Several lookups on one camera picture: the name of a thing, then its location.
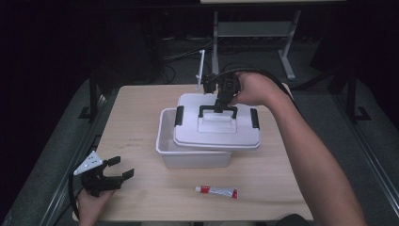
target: wooden table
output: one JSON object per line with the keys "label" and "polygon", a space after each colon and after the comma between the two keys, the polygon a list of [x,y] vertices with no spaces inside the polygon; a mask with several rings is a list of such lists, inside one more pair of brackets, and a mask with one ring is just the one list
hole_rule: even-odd
{"label": "wooden table", "polygon": [[[155,150],[160,113],[175,107],[187,92],[195,92],[195,85],[120,89],[97,153],[102,159],[121,156],[119,164],[104,171],[106,176],[132,168],[136,171],[108,203],[100,220],[277,220],[293,213],[312,219],[279,129],[265,107],[258,107],[262,133],[258,150],[234,153],[226,168],[165,167]],[[195,186],[235,186],[239,197],[200,194]]]}

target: white plastic container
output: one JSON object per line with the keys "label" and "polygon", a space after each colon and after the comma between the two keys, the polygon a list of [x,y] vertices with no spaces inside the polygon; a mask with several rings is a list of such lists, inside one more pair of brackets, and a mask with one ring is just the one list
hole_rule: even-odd
{"label": "white plastic container", "polygon": [[252,110],[248,105],[235,105],[237,119],[232,111],[215,113],[200,106],[214,105],[215,94],[185,93],[179,98],[183,107],[182,123],[174,129],[174,141],[180,147],[209,151],[233,152],[255,151],[261,144],[259,126],[255,127]]}
{"label": "white plastic container", "polygon": [[156,151],[167,168],[223,168],[230,164],[231,152],[199,151],[179,147],[173,140],[176,108],[161,112]]}

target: wire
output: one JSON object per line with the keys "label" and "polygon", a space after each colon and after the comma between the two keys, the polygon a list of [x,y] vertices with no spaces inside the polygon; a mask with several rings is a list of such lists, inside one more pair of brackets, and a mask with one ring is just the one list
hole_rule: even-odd
{"label": "wire", "polygon": [[237,62],[237,63],[234,63],[234,62],[233,62],[233,63],[228,63],[228,64],[226,64],[226,65],[222,68],[221,71],[222,71],[222,72],[225,72],[226,70],[229,70],[229,69],[228,69],[229,66],[231,66],[231,65],[240,65],[240,64],[241,64],[241,65],[244,65],[244,66],[233,67],[233,69],[234,69],[234,68],[255,68],[255,67],[254,67],[253,65],[251,65],[251,64],[238,63],[238,62]]}
{"label": "wire", "polygon": [[172,75],[172,78],[169,79],[168,74],[165,72],[165,70],[162,70],[162,71],[161,71],[161,74],[163,75],[163,76],[162,76],[162,82],[163,82],[164,85],[173,84],[173,80],[174,80],[175,77],[176,77],[176,70],[174,70],[174,68],[171,67],[171,66],[169,66],[169,65],[165,65],[165,67],[171,69],[171,70],[173,71],[173,75]]}
{"label": "wire", "polygon": [[70,175],[68,177],[68,197],[70,199],[70,206],[72,207],[73,212],[75,213],[76,217],[79,218],[79,212],[76,206],[76,198],[73,195],[73,172],[76,168],[78,168],[84,160],[77,163],[71,170]]}
{"label": "wire", "polygon": [[204,43],[204,42],[206,42],[206,41],[212,41],[211,38],[202,38],[202,39],[185,38],[185,40],[192,41],[192,42],[194,42],[194,43]]}
{"label": "wire", "polygon": [[224,76],[225,74],[228,74],[228,73],[239,73],[239,72],[259,73],[259,74],[262,74],[262,75],[268,77],[268,78],[271,79],[271,80],[272,80],[285,94],[287,94],[287,95],[291,98],[292,101],[294,101],[294,99],[292,98],[290,92],[287,90],[286,87],[284,87],[284,86],[282,85],[282,83],[279,81],[279,79],[278,79],[275,75],[273,75],[272,73],[268,72],[268,71],[265,70],[265,69],[261,69],[261,68],[234,68],[234,69],[230,69],[230,70],[227,70],[227,71],[225,71],[225,72],[223,72],[223,73],[218,74],[217,76],[213,77],[212,80],[213,80],[213,81],[216,81],[216,79],[218,79],[218,77]]}
{"label": "wire", "polygon": [[[197,60],[200,60],[200,58],[199,57],[181,57],[181,58],[177,58],[177,59],[173,59],[173,60],[171,60],[170,61],[170,63],[171,62],[175,62],[175,61],[177,61],[177,60],[183,60],[183,59],[197,59]],[[208,62],[206,62],[205,60],[203,61],[203,64],[206,66],[206,68],[208,69],[208,72],[210,72],[211,71],[211,66],[209,66],[209,63]]]}
{"label": "wire", "polygon": [[249,44],[245,46],[245,43],[242,41],[238,41],[237,43],[237,39],[226,39],[219,42],[221,43],[219,44],[218,52],[221,55],[237,55],[243,52],[250,51]]}
{"label": "wire", "polygon": [[[79,196],[79,193],[83,190],[83,188],[80,188],[80,190],[77,192],[77,194],[75,195],[75,199],[77,199],[77,197]],[[62,212],[59,214],[58,218],[56,219],[56,221],[54,222],[53,226],[56,226],[58,224],[58,222],[62,219],[62,217],[65,215],[65,213],[68,211],[68,209],[71,207],[71,203],[69,203],[63,210]]]}
{"label": "wire", "polygon": [[211,40],[211,41],[208,42],[207,44],[205,44],[205,45],[203,45],[203,46],[201,46],[201,47],[199,47],[199,48],[196,48],[196,49],[194,49],[194,50],[187,51],[187,52],[185,52],[185,53],[178,54],[178,55],[175,55],[175,56],[165,56],[165,57],[164,57],[164,60],[173,60],[173,59],[177,59],[177,58],[181,58],[181,57],[187,57],[187,56],[195,55],[195,54],[197,54],[197,53],[199,52],[199,50],[207,49],[207,48],[212,47],[212,44],[213,44],[213,43],[214,43],[214,41]]}

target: person's right arm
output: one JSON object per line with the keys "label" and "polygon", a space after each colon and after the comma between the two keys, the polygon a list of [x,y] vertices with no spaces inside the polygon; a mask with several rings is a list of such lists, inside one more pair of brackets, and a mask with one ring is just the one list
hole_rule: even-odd
{"label": "person's right arm", "polygon": [[269,78],[239,73],[241,91],[231,104],[264,105],[281,133],[301,193],[317,225],[366,225],[343,170],[288,95]]}

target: tube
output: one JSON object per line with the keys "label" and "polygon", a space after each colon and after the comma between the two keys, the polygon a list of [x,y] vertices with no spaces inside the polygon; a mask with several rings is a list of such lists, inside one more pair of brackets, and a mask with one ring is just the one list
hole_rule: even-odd
{"label": "tube", "polygon": [[196,191],[203,194],[216,194],[238,199],[238,190],[234,187],[196,186]]}

